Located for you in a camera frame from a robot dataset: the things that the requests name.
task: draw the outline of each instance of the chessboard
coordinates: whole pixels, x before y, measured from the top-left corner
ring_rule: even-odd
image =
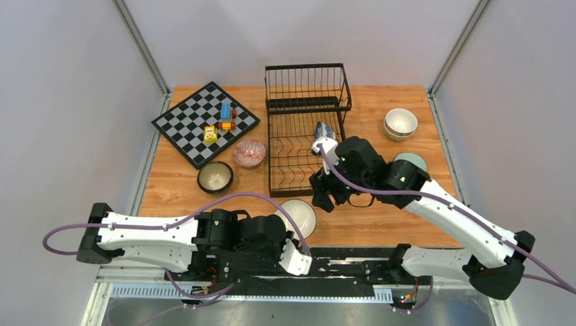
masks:
[[[218,130],[218,141],[206,144],[202,133],[204,127],[218,128],[223,103],[229,103],[236,109],[236,128],[229,131]],[[260,119],[212,81],[157,117],[152,124],[190,164],[199,169],[254,128],[258,122]]]

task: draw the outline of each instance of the table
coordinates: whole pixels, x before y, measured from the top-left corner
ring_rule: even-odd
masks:
[[[170,107],[199,88],[200,86],[176,87]],[[228,86],[223,89],[261,119],[242,139],[257,139],[267,144],[264,87]],[[387,162],[405,151],[417,153],[426,160],[430,175],[455,196],[450,171],[423,87],[358,86],[350,87],[350,92],[353,106],[344,123],[348,137],[355,135],[367,139]],[[409,109],[418,118],[418,129],[414,137],[402,143],[388,140],[382,125],[386,113],[396,107]],[[257,192],[268,195],[268,160],[265,159],[265,163],[256,169],[241,168],[232,156],[234,147],[233,144],[215,158],[227,162],[234,170],[234,183],[227,194]],[[197,174],[198,170],[164,137],[160,137],[139,216],[182,216],[212,202],[217,197],[200,190],[196,183]],[[275,198],[278,203],[288,199],[290,198]],[[312,197],[300,199],[310,203]],[[370,196],[367,194],[351,198],[351,202],[358,206],[369,201]],[[245,209],[251,216],[269,215],[276,211],[271,205],[257,198],[233,198],[216,207],[228,210]],[[313,246],[395,247],[398,243],[428,247],[459,246],[457,241],[432,223],[380,202],[364,209],[345,204],[336,207],[332,213],[318,208],[314,210],[317,214],[317,226],[312,236],[307,239],[308,244]]]

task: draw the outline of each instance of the dark bowl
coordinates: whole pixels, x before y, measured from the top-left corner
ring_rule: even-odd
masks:
[[[234,173],[230,165],[216,161],[205,165],[198,173],[198,187],[208,194],[225,192],[234,180]]]

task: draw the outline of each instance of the wooden table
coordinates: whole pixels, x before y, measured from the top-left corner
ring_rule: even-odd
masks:
[[[170,107],[176,105],[198,86],[176,87]],[[258,139],[268,143],[264,87],[223,87],[236,100],[250,109],[262,121],[242,139]],[[430,175],[444,189],[454,193],[454,186],[423,87],[351,87],[353,106],[347,113],[346,135],[367,139],[388,162],[397,154],[412,151],[422,156]],[[414,137],[403,143],[388,140],[382,121],[386,113],[403,107],[418,117]],[[232,157],[234,145],[220,153],[216,160],[227,162],[234,170],[234,183],[228,194],[257,192],[268,195],[268,162],[249,170],[240,168]],[[150,172],[140,216],[172,217],[191,213],[215,199],[198,187],[198,171],[164,138],[160,137]],[[277,198],[282,203],[289,198]],[[302,197],[310,203],[312,197]],[[367,194],[351,199],[362,205],[370,201]],[[216,207],[228,210],[245,209],[250,215],[269,215],[275,212],[268,203],[257,198],[233,198]],[[401,211],[395,206],[375,202],[372,207],[357,209],[350,205],[336,207],[332,213],[314,209],[317,226],[308,243],[316,246],[395,247],[398,243],[418,246],[457,247],[458,243],[428,221]]]

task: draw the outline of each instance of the dish rack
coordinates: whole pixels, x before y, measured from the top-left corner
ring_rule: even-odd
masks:
[[[346,138],[352,98],[344,65],[267,66],[264,81],[270,196],[311,196],[308,178],[322,167],[322,158],[310,153],[317,122],[328,124],[338,142]]]

